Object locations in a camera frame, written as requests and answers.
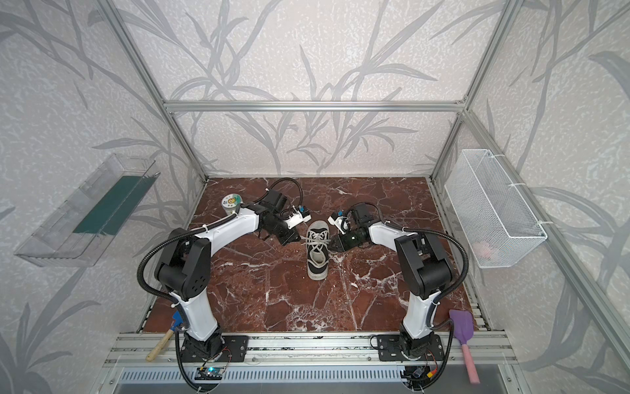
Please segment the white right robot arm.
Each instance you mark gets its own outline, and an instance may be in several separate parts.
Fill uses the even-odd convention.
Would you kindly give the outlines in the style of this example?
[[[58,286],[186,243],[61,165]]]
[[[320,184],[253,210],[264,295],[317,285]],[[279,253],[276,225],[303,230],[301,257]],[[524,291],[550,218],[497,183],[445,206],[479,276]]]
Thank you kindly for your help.
[[[400,327],[399,348],[415,361],[428,351],[437,326],[434,318],[442,299],[456,290],[469,271],[465,247],[450,235],[431,229],[401,226],[371,215],[371,203],[357,203],[348,211],[332,213],[328,223],[338,233],[329,249],[346,252],[364,244],[385,246],[397,253],[403,279],[410,291],[409,305]]]

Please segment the black white canvas sneaker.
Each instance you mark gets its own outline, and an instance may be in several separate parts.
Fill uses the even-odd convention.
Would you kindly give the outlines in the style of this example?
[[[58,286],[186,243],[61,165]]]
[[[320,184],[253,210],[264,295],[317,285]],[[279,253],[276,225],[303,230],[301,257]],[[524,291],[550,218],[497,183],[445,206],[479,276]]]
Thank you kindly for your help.
[[[327,277],[330,254],[328,243],[330,228],[322,220],[312,223],[307,231],[307,268],[308,276],[314,281],[321,281]]]

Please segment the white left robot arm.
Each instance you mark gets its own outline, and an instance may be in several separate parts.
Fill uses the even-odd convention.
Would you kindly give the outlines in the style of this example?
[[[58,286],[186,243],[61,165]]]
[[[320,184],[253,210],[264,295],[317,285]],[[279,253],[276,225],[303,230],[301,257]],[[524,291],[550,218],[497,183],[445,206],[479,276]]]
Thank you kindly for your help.
[[[304,191],[290,177],[277,179],[262,197],[244,202],[230,194],[221,201],[226,217],[193,230],[177,228],[141,259],[136,279],[149,294],[168,300],[182,319],[173,329],[184,333],[187,351],[202,360],[221,356],[226,348],[208,300],[211,259],[242,236],[265,231],[283,246],[300,240],[296,227],[310,220]]]

